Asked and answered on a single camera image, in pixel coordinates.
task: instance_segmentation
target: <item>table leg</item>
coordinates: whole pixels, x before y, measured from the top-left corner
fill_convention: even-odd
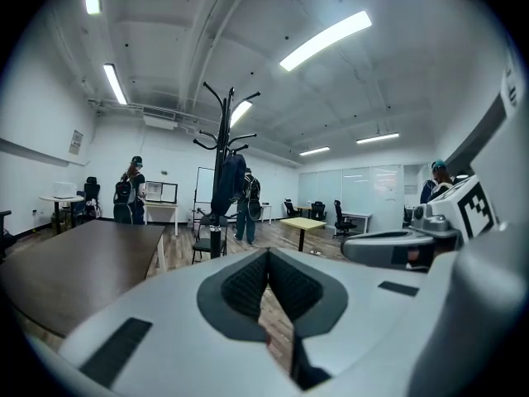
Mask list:
[[[59,216],[59,202],[54,202],[55,204],[55,229],[57,235],[60,234],[60,216]]]
[[[74,202],[69,204],[69,215],[72,221],[72,228],[75,228]]]
[[[300,229],[299,230],[299,247],[298,251],[303,251],[303,242],[305,241],[305,230]]]
[[[174,208],[174,235],[179,235],[179,207]]]
[[[160,237],[158,241],[158,264],[162,272],[167,272],[167,266],[165,266],[165,256],[164,256],[164,235]]]

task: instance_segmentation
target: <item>ceiling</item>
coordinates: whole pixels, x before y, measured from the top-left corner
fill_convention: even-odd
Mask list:
[[[377,131],[401,137],[376,148],[429,141],[439,73],[457,67],[460,48],[472,48],[471,37],[461,39],[464,8],[446,0],[101,2],[102,14],[89,16],[84,0],[54,0],[50,16],[79,86],[102,113],[134,117],[149,105],[179,111],[191,132],[216,132],[220,109],[203,81],[221,96],[235,87],[236,101],[260,91],[231,136],[257,132],[248,140],[253,147],[297,162],[308,160],[300,151],[319,146],[331,148],[325,157],[355,151],[356,139]],[[362,10],[371,27],[291,72],[279,66]],[[132,108],[119,108],[104,63],[116,66]]]

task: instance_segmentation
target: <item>person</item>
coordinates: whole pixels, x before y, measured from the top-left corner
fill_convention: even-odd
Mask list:
[[[446,164],[443,160],[436,160],[431,164],[431,174],[433,180],[429,179],[422,186],[421,204],[432,201],[435,197],[440,196],[446,190],[452,188],[453,181],[448,175]]]
[[[242,195],[237,203],[237,232],[233,237],[241,241],[246,227],[246,240],[251,246],[255,240],[255,220],[250,215],[249,205],[251,202],[259,201],[259,194],[259,181],[251,174],[251,169],[246,168]]]
[[[140,173],[142,167],[143,160],[140,156],[135,155],[131,160],[128,170],[122,176],[122,181],[129,180],[131,182],[132,196],[128,206],[132,213],[132,223],[135,225],[144,224],[143,215],[145,210],[143,208],[143,199],[145,198],[145,176]]]

